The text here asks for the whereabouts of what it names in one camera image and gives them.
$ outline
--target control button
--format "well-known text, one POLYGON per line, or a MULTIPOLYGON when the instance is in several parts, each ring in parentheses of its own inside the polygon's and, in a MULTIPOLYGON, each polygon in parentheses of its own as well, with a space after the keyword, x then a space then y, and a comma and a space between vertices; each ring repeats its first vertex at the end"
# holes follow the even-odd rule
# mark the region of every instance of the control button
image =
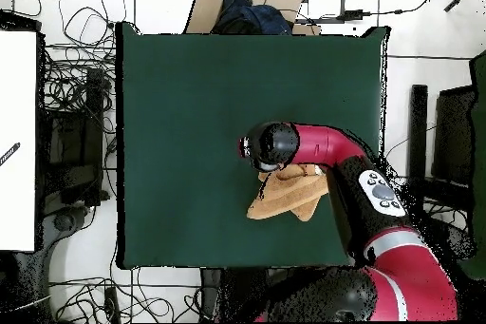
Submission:
POLYGON ((393 200, 395 199, 395 192, 383 184, 379 184, 373 187, 373 196, 380 200, 393 200))

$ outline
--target white tile floor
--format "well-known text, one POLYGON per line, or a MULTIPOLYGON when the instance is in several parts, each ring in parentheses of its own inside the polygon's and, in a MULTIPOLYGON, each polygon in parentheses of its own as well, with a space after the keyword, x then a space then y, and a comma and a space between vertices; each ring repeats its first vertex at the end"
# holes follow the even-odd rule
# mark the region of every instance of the white tile floor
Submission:
MULTIPOLYGON (((418 6, 423 0, 346 0, 347 10, 384 12, 388 10, 408 10, 418 6)), ((346 25, 325 25, 323 34, 363 34, 368 28, 377 25, 392 28, 388 44, 387 69, 387 109, 385 149, 407 137, 407 107, 410 88, 413 84, 429 86, 428 123, 435 123, 435 101, 439 92, 445 88, 465 86, 471 83, 468 59, 486 49, 486 0, 464 0, 449 13, 443 8, 451 0, 432 0, 420 10, 402 15, 373 15, 363 21, 346 25), (410 58, 423 56, 429 58, 410 58)), ((59 0, 41 0, 42 12, 37 17, 43 23, 43 32, 48 44, 67 43, 62 32, 62 17, 59 0)), ((340 0, 309 0, 302 6, 302 13, 317 18, 322 15, 336 14, 340 0)), ((120 21, 125 17, 122 0, 103 0, 110 19, 120 21)), ((103 13, 102 0, 62 0, 61 9, 66 20, 82 7, 93 7, 103 13)), ((135 22, 143 33, 181 33, 193 0, 125 0, 126 20, 135 22)), ((11 0, 0 0, 0 8, 11 8, 11 0)), ((35 13, 36 0, 15 0, 15 8, 22 12, 35 13)), ((81 12, 69 32, 79 36, 90 12, 81 12)), ((96 40, 103 33, 102 23, 92 17, 88 22, 84 40, 96 40)), ((114 123, 114 114, 110 114, 114 123)), ((432 151, 434 130, 428 134, 428 154, 432 151)), ((405 173, 407 145, 400 145, 390 154, 389 160, 399 175, 405 173)), ((108 167, 116 167, 116 159, 110 157, 108 167)), ((427 172, 430 173, 430 156, 427 172)), ((109 191, 107 181, 103 188, 109 191)), ((97 211, 92 226, 58 244, 50 266, 51 281, 109 276, 109 263, 112 258, 116 237, 115 199, 103 203, 97 211)), ((120 284, 129 285, 130 273, 114 268, 114 278, 120 284)), ((164 297, 169 300, 176 314, 185 309, 184 295, 194 290, 184 288, 161 288, 157 285, 195 285, 200 282, 197 269, 143 268, 140 283, 147 297, 164 297)), ((78 287, 56 286, 52 288, 52 307, 62 306, 78 287)), ((140 290, 134 290, 140 296, 140 290)), ((128 296, 119 295, 121 308, 128 307, 128 296)), ((164 314, 165 305, 154 305, 154 312, 164 314)), ((75 309, 69 309, 65 316, 79 316, 75 309)), ((160 318, 169 321, 169 315, 160 318)), ((181 322, 195 322, 195 314, 186 314, 181 322)), ((138 315, 134 322, 151 322, 147 313, 138 315)))

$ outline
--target red robot arm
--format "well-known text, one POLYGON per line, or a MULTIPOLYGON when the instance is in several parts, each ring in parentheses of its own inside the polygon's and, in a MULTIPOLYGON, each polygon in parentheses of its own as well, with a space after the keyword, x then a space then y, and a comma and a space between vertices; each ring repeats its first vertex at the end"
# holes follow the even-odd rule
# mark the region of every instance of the red robot arm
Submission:
POLYGON ((372 282, 376 301, 368 320, 458 318, 449 277, 386 177, 344 132, 321 125, 261 124, 241 141, 240 151, 261 170, 288 163, 320 164, 326 170, 341 241, 356 265, 353 274, 372 282))

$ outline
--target tan cloth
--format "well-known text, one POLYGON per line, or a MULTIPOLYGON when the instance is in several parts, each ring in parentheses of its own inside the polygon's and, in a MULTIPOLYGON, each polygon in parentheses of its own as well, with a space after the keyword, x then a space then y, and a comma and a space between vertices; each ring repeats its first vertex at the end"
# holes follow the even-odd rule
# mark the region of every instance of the tan cloth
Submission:
POLYGON ((321 196, 328 192, 326 175, 316 175, 313 164, 290 164, 276 172, 260 173, 258 179, 263 184, 248 209, 250 219, 291 211, 299 220, 308 221, 321 196))

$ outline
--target green mat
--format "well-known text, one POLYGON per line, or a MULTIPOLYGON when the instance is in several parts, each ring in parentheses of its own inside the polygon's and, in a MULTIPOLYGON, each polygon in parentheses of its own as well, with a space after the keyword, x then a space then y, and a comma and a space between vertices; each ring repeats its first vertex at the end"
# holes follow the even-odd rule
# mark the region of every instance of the green mat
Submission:
POLYGON ((475 257, 461 262, 472 278, 486 278, 486 51, 471 60, 471 79, 477 91, 477 103, 471 116, 475 131, 473 191, 473 235, 477 245, 475 257))
POLYGON ((237 140, 266 121, 328 124, 378 152, 388 29, 361 38, 117 31, 119 265, 346 264, 328 196, 309 222, 292 213, 246 218, 260 182, 237 140))

